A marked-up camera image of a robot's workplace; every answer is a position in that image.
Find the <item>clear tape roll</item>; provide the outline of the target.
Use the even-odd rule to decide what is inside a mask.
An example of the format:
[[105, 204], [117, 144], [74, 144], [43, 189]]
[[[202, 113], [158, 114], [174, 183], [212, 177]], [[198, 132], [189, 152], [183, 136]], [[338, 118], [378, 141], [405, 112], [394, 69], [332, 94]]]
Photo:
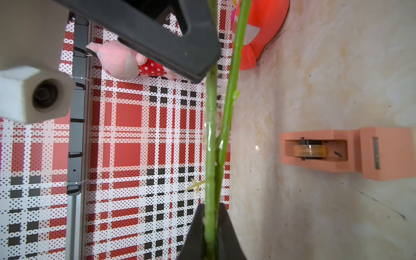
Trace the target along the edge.
[[325, 145], [296, 145], [294, 156], [302, 158], [327, 158], [328, 147]]

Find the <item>orange tape dispenser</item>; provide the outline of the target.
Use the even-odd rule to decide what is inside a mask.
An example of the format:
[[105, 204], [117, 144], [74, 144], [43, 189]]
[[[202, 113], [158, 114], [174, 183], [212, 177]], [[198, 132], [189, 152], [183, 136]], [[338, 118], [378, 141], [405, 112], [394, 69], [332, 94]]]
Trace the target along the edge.
[[[416, 175], [416, 139], [408, 128], [364, 127], [280, 133], [284, 164], [332, 173], [356, 172], [366, 179], [390, 181]], [[325, 145], [327, 158], [294, 156], [296, 145]]]

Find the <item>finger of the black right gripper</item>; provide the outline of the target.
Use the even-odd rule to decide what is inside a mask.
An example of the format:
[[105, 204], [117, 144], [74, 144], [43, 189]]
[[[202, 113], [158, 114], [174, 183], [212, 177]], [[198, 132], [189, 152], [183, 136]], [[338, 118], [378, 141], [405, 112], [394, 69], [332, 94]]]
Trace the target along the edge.
[[59, 1], [193, 83], [221, 57], [208, 1]]

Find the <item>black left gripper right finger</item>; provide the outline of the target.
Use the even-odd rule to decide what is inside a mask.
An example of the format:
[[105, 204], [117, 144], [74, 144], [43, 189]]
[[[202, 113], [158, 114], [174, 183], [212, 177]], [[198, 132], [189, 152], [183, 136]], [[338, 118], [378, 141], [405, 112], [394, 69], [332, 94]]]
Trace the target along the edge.
[[247, 260], [223, 203], [219, 204], [217, 239], [219, 260]]

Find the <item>white rose bouquet green stems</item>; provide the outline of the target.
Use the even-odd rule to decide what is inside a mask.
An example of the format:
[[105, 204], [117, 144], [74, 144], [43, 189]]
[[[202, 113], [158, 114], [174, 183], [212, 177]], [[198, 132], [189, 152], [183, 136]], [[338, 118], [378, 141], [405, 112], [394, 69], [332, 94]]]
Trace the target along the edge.
[[224, 165], [228, 150], [234, 104], [239, 97], [237, 82], [251, 1], [240, 1], [239, 5], [240, 12], [237, 21], [234, 50], [231, 57], [230, 75], [227, 82], [222, 125], [219, 135], [216, 135], [217, 68], [209, 70], [206, 77], [206, 177], [205, 180], [194, 182], [192, 185], [195, 189], [200, 188], [202, 184], [205, 185], [205, 215], [203, 223], [206, 248], [204, 260], [218, 260], [217, 231], [219, 204], [221, 203]]

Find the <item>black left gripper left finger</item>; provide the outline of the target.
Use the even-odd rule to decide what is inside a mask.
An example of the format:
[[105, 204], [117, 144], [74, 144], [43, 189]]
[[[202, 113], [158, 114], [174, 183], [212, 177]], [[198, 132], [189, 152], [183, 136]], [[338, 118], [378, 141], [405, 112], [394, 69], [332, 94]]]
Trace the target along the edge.
[[203, 260], [205, 257], [204, 223], [205, 205], [198, 205], [178, 260]]

